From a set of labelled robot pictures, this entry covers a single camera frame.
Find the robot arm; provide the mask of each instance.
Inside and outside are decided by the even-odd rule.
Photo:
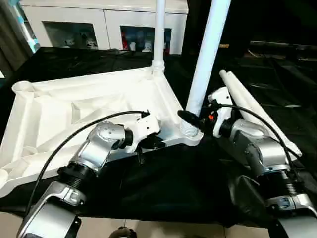
[[[58,180],[50,184],[24,218],[17,238],[75,238],[81,221],[68,208],[86,202],[86,194],[111,151],[125,148],[127,153],[133,153],[139,142],[159,131],[158,121],[152,115],[128,128],[108,121],[97,124],[69,164],[58,169]]]
[[[211,103],[232,104],[226,88],[209,95]],[[186,111],[181,118],[214,137],[225,137],[244,153],[259,183],[268,212],[275,218],[272,238],[311,238],[317,236],[317,212],[304,191],[302,182],[288,164],[284,148],[269,136],[268,131],[244,119],[230,118],[231,109],[218,108],[207,119],[199,119]]]

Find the cabinet door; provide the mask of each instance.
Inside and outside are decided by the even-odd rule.
[[[103,10],[24,6],[41,46],[109,49]]]
[[[181,54],[185,14],[165,14],[165,51]],[[105,10],[111,48],[151,52],[154,47],[154,12]]]

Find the floor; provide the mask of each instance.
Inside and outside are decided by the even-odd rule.
[[[0,213],[2,238],[15,238],[21,218]],[[269,238],[266,229],[235,225],[225,229],[220,225],[170,222],[143,222],[137,220],[82,218],[77,238],[108,238],[121,226],[133,228],[138,238]]]

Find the black cable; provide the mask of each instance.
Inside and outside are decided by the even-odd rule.
[[[313,177],[313,179],[317,182],[317,176],[315,175],[314,170],[312,170],[312,169],[310,169],[309,167],[305,166],[304,163],[301,161],[302,158],[301,158],[298,154],[296,154],[295,151],[293,151],[293,150],[290,149],[289,147],[287,147],[287,150],[288,150],[293,156],[295,156],[296,159],[298,159],[298,160],[302,163],[302,165],[304,166],[302,169],[308,171],[308,172],[310,173],[310,175]]]
[[[226,236],[226,228],[224,226],[222,226],[222,227],[223,227],[224,238],[227,238],[227,236]]]
[[[284,151],[285,151],[285,155],[288,161],[288,164],[291,168],[294,168],[294,164],[293,161],[291,159],[290,153],[288,151],[288,147],[286,146],[285,142],[283,141],[283,139],[281,138],[281,136],[277,133],[277,131],[273,128],[273,126],[271,126],[266,120],[264,120],[261,116],[259,116],[258,114],[252,112],[249,109],[246,109],[244,107],[240,107],[240,106],[236,106],[236,105],[230,105],[230,104],[216,104],[216,107],[219,108],[233,108],[236,110],[242,110],[246,113],[251,114],[252,116],[256,117],[257,119],[259,119],[264,125],[266,125],[272,132],[273,134],[276,136],[276,138],[279,140],[280,145],[283,147]]]
[[[70,141],[72,138],[74,138],[77,134],[79,134],[80,132],[84,131],[85,129],[91,127],[92,125],[95,125],[97,123],[100,123],[102,122],[103,120],[107,120],[107,119],[110,119],[110,118],[113,118],[113,117],[117,117],[117,116],[121,116],[121,115],[125,115],[125,114],[141,114],[143,116],[146,116],[148,115],[149,113],[148,112],[143,112],[143,111],[126,111],[126,112],[119,112],[119,113],[115,113],[115,114],[112,114],[112,115],[109,115],[109,116],[106,116],[106,117],[103,117],[103,118],[100,118],[98,120],[95,120],[85,126],[83,126],[82,128],[78,129],[77,131],[75,131],[74,133],[72,133],[69,137],[67,137],[53,152],[52,154],[49,156],[49,158],[46,160],[45,164],[43,165],[37,179],[36,179],[36,183],[35,183],[35,186],[33,188],[33,191],[31,193],[31,196],[30,196],[30,200],[28,202],[28,205],[26,207],[26,211],[25,211],[25,216],[30,212],[30,209],[31,209],[31,206],[32,206],[32,202],[33,202],[33,198],[34,198],[34,195],[35,195],[35,192],[36,190],[38,189],[39,185],[40,185],[40,182],[41,182],[41,179],[43,177],[43,174],[46,170],[46,168],[48,167],[48,165],[50,164],[50,162],[52,161],[52,159],[54,158],[54,156],[61,150],[61,148],[68,142]]]

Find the black tablecloth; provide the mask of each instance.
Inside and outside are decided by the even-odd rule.
[[[14,100],[13,83],[119,71],[151,65],[152,55],[119,51],[40,48],[0,89],[0,135],[3,135]],[[196,56],[166,56],[165,75],[185,107]],[[221,69],[234,72],[304,155],[302,163],[317,168],[316,63],[240,58],[218,53],[207,93],[223,86]],[[233,160],[214,138],[199,146],[176,145],[145,154],[140,166],[135,157],[111,162],[92,186],[82,216],[197,223],[236,223],[265,227],[270,221],[250,171]],[[316,183],[300,171],[306,189],[316,201]],[[41,183],[38,199],[55,178]],[[0,198],[0,211],[23,215],[34,184],[16,188]]]

